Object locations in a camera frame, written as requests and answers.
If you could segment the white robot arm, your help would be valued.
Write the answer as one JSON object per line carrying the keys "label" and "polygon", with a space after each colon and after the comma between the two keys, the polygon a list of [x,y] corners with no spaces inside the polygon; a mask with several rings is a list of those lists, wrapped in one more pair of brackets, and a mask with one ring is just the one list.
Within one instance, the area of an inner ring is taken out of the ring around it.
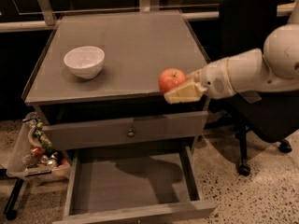
{"label": "white robot arm", "polygon": [[275,29],[262,49],[209,63],[164,94],[169,104],[232,97],[238,93],[299,90],[299,4],[288,22]]}

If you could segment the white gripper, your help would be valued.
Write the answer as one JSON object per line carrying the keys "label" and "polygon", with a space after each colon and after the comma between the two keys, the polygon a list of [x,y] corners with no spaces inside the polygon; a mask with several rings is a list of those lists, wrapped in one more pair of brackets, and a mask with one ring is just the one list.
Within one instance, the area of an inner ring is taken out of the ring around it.
{"label": "white gripper", "polygon": [[212,99],[232,97],[235,90],[229,78],[228,67],[228,58],[209,63],[203,69],[189,73],[187,79],[192,80],[168,91],[164,99],[169,104],[179,104],[197,102],[204,94]]}

